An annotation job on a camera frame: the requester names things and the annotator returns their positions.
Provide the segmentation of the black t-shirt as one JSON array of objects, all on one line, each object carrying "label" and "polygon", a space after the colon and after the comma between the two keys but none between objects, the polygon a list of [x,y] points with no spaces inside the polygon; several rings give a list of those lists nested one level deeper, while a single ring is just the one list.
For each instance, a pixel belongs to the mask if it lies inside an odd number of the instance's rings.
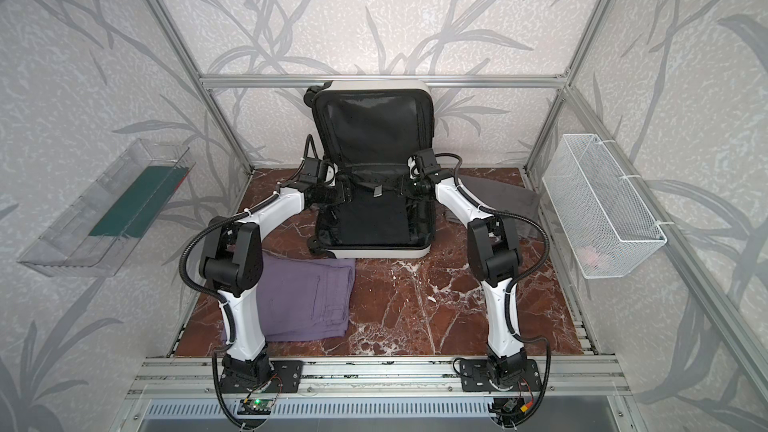
[{"label": "black t-shirt", "polygon": [[336,207],[337,239],[349,246],[404,246],[411,242],[406,199],[394,192],[374,196],[355,190],[351,202]]}]

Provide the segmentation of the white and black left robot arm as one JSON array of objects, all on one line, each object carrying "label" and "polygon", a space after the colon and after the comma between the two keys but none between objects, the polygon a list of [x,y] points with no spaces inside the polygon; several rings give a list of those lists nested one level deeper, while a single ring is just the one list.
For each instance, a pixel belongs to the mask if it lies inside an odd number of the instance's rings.
[{"label": "white and black left robot arm", "polygon": [[193,238],[202,247],[201,292],[222,311],[227,340],[222,365],[230,377],[261,385],[273,376],[269,342],[306,342],[342,337],[349,326],[355,279],[352,259],[297,260],[262,249],[263,239],[309,206],[332,203],[340,191],[327,172],[306,160],[292,180],[251,209],[216,217]]}]

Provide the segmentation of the grey towel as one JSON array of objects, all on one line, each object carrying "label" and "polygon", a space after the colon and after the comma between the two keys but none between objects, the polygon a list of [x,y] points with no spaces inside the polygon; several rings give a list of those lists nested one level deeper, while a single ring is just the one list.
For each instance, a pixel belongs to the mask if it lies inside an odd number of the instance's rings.
[{"label": "grey towel", "polygon": [[535,192],[486,178],[461,175],[460,180],[465,188],[486,206],[538,221],[540,197]]}]

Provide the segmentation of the purple trousers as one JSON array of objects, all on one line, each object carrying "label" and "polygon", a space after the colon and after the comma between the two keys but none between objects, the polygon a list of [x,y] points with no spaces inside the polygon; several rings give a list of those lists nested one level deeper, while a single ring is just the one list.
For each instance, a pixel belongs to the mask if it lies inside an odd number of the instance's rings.
[{"label": "purple trousers", "polygon": [[263,255],[256,309],[236,327],[238,338],[260,326],[268,342],[309,342],[345,335],[355,281],[353,259],[297,260]]}]

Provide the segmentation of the black and white suitcase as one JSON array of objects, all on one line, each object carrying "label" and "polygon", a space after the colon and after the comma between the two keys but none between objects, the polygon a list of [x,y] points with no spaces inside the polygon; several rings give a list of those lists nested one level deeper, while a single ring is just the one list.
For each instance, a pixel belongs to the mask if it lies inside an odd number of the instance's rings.
[{"label": "black and white suitcase", "polygon": [[355,190],[374,196],[394,192],[406,199],[411,242],[404,246],[349,246],[337,239],[336,207],[316,204],[315,233],[308,240],[315,256],[417,259],[428,254],[436,233],[435,200],[400,194],[407,159],[432,148],[435,118],[429,87],[419,80],[328,81],[303,97],[323,147],[323,159]]}]

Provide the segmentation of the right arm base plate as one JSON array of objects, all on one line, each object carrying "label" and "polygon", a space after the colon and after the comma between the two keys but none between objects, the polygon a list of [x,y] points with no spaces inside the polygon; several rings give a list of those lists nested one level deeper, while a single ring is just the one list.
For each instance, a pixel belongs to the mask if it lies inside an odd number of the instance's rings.
[{"label": "right arm base plate", "polygon": [[500,384],[491,380],[486,359],[457,357],[452,362],[454,373],[461,380],[463,392],[538,392],[544,374],[533,359],[528,359],[521,372],[503,379]]}]

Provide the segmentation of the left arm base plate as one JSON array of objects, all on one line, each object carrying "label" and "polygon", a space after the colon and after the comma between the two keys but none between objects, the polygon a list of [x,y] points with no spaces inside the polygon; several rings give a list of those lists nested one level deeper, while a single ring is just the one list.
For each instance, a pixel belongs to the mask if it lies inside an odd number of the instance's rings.
[{"label": "left arm base plate", "polygon": [[224,369],[220,379],[220,389],[224,394],[294,394],[298,392],[303,365],[301,360],[271,360],[272,370],[268,376],[269,381],[263,383]]}]

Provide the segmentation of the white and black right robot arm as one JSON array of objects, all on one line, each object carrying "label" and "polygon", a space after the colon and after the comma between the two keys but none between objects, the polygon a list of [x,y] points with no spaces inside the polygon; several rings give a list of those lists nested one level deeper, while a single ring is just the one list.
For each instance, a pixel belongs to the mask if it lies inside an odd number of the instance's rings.
[{"label": "white and black right robot arm", "polygon": [[519,214],[486,205],[465,187],[459,168],[441,167],[439,157],[431,149],[412,155],[407,160],[409,177],[403,190],[436,200],[466,228],[467,261],[482,286],[487,308],[489,380],[499,389],[509,389],[528,368],[528,341],[520,335],[517,313],[517,285],[546,261],[542,257],[530,268],[523,268],[517,224],[538,225]]}]

